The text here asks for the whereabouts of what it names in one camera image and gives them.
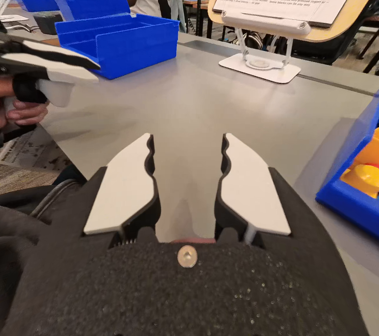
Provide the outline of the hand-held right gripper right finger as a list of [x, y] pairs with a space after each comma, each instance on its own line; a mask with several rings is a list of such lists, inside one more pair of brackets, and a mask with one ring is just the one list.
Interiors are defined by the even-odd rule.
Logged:
[[258, 233], [290, 236], [291, 229], [268, 164], [232, 133], [221, 146], [221, 177], [215, 198], [215, 240], [232, 233], [253, 244]]

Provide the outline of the black white striped bag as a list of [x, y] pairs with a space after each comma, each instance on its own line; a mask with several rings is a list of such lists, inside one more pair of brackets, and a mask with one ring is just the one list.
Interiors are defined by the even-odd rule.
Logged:
[[243, 30], [243, 39], [247, 48], [262, 50], [263, 39], [259, 33]]

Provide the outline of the printed paper sheet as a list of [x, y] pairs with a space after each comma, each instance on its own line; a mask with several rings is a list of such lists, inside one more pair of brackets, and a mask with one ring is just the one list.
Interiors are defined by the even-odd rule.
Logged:
[[41, 127], [13, 139], [1, 148], [2, 165], [23, 169], [44, 169], [56, 147], [52, 137]]

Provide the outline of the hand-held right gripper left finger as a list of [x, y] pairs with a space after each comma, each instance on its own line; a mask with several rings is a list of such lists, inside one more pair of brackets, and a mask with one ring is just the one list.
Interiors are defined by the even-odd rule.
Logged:
[[154, 154], [154, 136], [145, 133], [107, 164], [83, 229], [85, 235], [116, 232], [130, 242], [142, 228], [155, 231], [161, 204]]

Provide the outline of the white stand with wooden board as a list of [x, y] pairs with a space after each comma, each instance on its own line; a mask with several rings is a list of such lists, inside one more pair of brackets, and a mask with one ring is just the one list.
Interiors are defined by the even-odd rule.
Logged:
[[[219, 62], [219, 65], [278, 84], [287, 84], [296, 77], [301, 68], [290, 63], [294, 40], [312, 43], [332, 40], [353, 25], [369, 0], [347, 0], [329, 27], [312, 25], [307, 21], [287, 18], [256, 16], [232, 11], [217, 13], [213, 10], [216, 0], [209, 1], [208, 14], [212, 21], [235, 29], [241, 52]], [[249, 52], [243, 39], [243, 30], [255, 31], [287, 39], [284, 56], [269, 52], [258, 56]]]

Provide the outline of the wooden work table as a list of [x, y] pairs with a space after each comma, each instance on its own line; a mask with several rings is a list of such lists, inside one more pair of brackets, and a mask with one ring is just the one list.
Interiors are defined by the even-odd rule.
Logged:
[[209, 20], [208, 16], [208, 3], [209, 0], [201, 0], [201, 8], [200, 8], [200, 15], [199, 15], [199, 21], [196, 21], [196, 26], [194, 26], [191, 22], [191, 10], [195, 11], [195, 14], [197, 15], [197, 1], [196, 0], [182, 0], [183, 2], [183, 8], [184, 8], [184, 16], [185, 16], [185, 23], [186, 23], [186, 33], [189, 33], [190, 29], [192, 29], [195, 32], [195, 35], [203, 37], [204, 33], [204, 22], [206, 22], [206, 32], [205, 35], [207, 38], [211, 38], [212, 34], [212, 26], [213, 23]]

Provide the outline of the pile of colourful toy blocks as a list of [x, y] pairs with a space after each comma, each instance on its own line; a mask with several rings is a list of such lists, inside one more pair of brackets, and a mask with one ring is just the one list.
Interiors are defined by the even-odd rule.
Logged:
[[379, 128], [371, 141], [354, 158], [340, 180], [374, 199], [379, 192]]

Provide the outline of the black box device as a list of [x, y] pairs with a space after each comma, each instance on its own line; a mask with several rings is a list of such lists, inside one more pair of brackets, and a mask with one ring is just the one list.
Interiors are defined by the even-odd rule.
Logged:
[[32, 15], [43, 34], [57, 35], [55, 23], [63, 21], [59, 11], [34, 12]]

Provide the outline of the black office chair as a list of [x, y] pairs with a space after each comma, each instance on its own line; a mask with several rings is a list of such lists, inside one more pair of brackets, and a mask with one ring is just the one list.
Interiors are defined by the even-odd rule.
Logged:
[[363, 23], [377, 11], [378, 2], [362, 11], [348, 30], [332, 40], [318, 43], [294, 40], [291, 56], [297, 59], [332, 65], [348, 49]]

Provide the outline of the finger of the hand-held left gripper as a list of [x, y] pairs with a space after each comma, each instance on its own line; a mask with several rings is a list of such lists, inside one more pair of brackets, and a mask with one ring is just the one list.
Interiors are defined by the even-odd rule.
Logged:
[[36, 88], [56, 107], [68, 106], [74, 86], [92, 86], [99, 81], [92, 69], [49, 60], [45, 62], [40, 58], [36, 58], [36, 62], [47, 68], [49, 77], [37, 80]]
[[21, 50], [23, 53], [41, 57], [49, 61], [62, 62], [86, 69], [100, 70], [100, 65], [92, 59], [62, 47], [24, 40], [21, 42]]

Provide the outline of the person's left hand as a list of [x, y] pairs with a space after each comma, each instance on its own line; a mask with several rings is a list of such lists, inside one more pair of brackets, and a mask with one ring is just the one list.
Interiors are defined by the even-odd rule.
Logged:
[[12, 77], [0, 78], [0, 128], [8, 122], [14, 122], [18, 126], [35, 125], [40, 123], [48, 113], [49, 102], [43, 104], [13, 101], [13, 110], [5, 110], [3, 98], [14, 97]]

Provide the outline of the grey desk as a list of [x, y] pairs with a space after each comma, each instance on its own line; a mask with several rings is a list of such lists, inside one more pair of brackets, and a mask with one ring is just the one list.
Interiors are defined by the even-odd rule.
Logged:
[[[277, 85], [219, 66], [231, 55], [191, 49], [94, 88], [75, 89], [42, 123], [90, 178], [144, 133], [154, 135], [161, 242], [214, 234], [221, 144], [232, 133], [277, 169], [340, 250], [370, 335], [378, 335], [378, 241], [315, 202], [350, 127], [378, 90], [378, 78], [308, 62]], [[213, 44], [223, 43], [211, 40]]]

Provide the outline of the person's right hand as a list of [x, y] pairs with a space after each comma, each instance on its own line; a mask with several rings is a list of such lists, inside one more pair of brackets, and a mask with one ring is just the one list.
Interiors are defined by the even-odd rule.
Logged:
[[182, 238], [173, 240], [171, 243], [177, 244], [215, 244], [216, 240], [214, 238], [199, 238], [199, 237], [191, 237], [191, 238]]

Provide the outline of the blue plastic storage bin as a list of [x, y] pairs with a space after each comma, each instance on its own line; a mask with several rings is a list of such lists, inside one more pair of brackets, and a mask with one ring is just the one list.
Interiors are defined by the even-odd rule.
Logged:
[[88, 57], [109, 80], [173, 59], [180, 22], [120, 14], [55, 23], [60, 46]]
[[55, 0], [65, 21], [130, 14], [127, 0]]
[[379, 199], [367, 196], [340, 180], [354, 158], [371, 141], [376, 128], [379, 128], [378, 94], [353, 123], [315, 199], [378, 238]]
[[16, 2], [27, 12], [59, 11], [55, 0], [16, 0]]

